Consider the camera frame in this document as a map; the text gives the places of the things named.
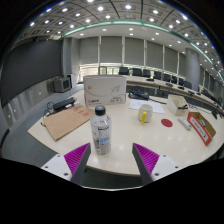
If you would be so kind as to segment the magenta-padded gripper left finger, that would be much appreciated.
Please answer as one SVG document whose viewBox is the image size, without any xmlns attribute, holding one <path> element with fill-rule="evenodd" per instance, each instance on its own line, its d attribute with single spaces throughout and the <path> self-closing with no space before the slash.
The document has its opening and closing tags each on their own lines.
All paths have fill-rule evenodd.
<svg viewBox="0 0 224 224">
<path fill-rule="evenodd" d="M 42 169 L 80 185 L 90 153 L 91 145 L 87 143 L 65 155 L 56 154 L 42 166 Z"/>
</svg>

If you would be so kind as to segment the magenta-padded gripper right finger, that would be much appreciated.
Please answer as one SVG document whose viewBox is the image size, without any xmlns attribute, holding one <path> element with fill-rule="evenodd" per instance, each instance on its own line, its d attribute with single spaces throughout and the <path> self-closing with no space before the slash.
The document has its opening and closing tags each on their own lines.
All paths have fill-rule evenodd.
<svg viewBox="0 0 224 224">
<path fill-rule="evenodd" d="M 144 185 L 181 170 L 181 167 L 168 155 L 159 155 L 137 143 L 132 146 L 132 154 Z"/>
</svg>

